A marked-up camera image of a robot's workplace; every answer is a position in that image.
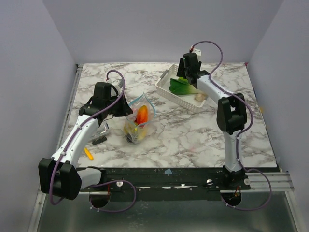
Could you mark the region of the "green toy bok choy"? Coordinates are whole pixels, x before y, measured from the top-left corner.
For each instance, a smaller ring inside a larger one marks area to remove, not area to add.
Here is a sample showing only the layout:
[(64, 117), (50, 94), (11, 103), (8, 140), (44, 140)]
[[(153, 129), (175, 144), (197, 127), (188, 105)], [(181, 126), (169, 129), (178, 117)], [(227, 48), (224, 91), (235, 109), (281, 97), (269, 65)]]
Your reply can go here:
[(189, 94), (204, 94), (203, 91), (195, 88), (192, 84), (189, 84), (188, 80), (182, 77), (178, 79), (171, 78), (169, 81), (169, 91), (175, 95), (189, 95)]

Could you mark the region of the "white perforated plastic basket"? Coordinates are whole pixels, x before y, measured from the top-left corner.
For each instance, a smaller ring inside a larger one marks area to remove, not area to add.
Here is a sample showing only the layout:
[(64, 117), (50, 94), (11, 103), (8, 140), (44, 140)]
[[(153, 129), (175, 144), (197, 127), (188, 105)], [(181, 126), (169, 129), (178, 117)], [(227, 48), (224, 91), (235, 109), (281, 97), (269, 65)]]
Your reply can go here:
[(173, 64), (163, 72), (155, 84), (157, 93), (193, 113), (198, 113), (208, 96), (190, 85), (186, 79), (178, 77), (177, 71), (178, 66)]

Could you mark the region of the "orange yellow toy mango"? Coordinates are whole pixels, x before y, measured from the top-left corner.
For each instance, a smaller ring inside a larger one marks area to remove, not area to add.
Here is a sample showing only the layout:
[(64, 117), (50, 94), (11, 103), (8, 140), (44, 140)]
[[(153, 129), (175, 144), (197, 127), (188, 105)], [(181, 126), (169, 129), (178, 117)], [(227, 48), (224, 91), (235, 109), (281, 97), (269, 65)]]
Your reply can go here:
[(139, 108), (135, 121), (138, 125), (148, 121), (148, 108), (146, 105)]

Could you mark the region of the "clear zip top bag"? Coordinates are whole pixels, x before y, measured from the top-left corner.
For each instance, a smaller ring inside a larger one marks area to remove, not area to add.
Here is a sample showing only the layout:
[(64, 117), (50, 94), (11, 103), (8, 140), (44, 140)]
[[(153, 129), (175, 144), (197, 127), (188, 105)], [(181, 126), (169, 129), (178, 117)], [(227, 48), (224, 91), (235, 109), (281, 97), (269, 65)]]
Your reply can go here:
[(148, 128), (156, 116), (155, 106), (145, 93), (128, 105), (133, 113), (125, 118), (124, 136), (129, 143), (138, 144), (148, 134)]

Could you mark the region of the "yellow toy banana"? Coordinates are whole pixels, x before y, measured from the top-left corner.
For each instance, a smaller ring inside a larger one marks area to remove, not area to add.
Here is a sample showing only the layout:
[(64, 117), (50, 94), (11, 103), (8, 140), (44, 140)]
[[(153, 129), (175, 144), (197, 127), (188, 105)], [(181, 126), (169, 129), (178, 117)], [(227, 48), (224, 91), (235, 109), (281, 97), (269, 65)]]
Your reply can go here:
[(148, 129), (145, 127), (144, 128), (138, 127), (136, 132), (137, 132), (137, 141), (140, 142), (146, 137)]

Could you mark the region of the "yellow toy lemon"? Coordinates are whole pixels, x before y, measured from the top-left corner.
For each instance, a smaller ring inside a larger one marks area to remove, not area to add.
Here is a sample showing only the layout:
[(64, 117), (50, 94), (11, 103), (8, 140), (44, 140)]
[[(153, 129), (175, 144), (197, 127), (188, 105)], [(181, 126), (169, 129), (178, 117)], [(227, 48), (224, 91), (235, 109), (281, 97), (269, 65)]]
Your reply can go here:
[(124, 124), (124, 133), (131, 134), (132, 133), (132, 125), (130, 122), (125, 122)]

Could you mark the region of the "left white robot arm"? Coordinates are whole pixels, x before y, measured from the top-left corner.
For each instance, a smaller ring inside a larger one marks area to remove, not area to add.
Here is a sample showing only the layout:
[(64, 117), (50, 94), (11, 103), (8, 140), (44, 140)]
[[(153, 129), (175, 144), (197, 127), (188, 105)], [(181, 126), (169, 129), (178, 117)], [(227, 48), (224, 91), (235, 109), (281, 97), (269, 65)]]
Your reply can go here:
[(104, 190), (107, 185), (105, 171), (92, 166), (78, 170), (79, 157), (108, 115), (123, 117), (132, 113), (119, 87), (97, 82), (93, 96), (79, 109), (77, 121), (65, 142), (51, 158), (39, 162), (41, 191), (74, 200), (86, 187)]

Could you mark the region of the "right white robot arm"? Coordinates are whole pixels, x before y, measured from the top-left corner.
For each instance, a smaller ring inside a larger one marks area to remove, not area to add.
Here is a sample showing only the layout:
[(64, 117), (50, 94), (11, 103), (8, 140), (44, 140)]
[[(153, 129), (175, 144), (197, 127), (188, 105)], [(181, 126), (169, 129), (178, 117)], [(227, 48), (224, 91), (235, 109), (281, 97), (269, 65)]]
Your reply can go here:
[(217, 103), (217, 125), (224, 134), (225, 163), (222, 184), (227, 189), (234, 189), (244, 177), (241, 165), (241, 132), (247, 123), (244, 96), (230, 93), (221, 85), (211, 80), (207, 71), (202, 71), (197, 54), (190, 52), (180, 59), (177, 76), (185, 78), (195, 89), (208, 95)]

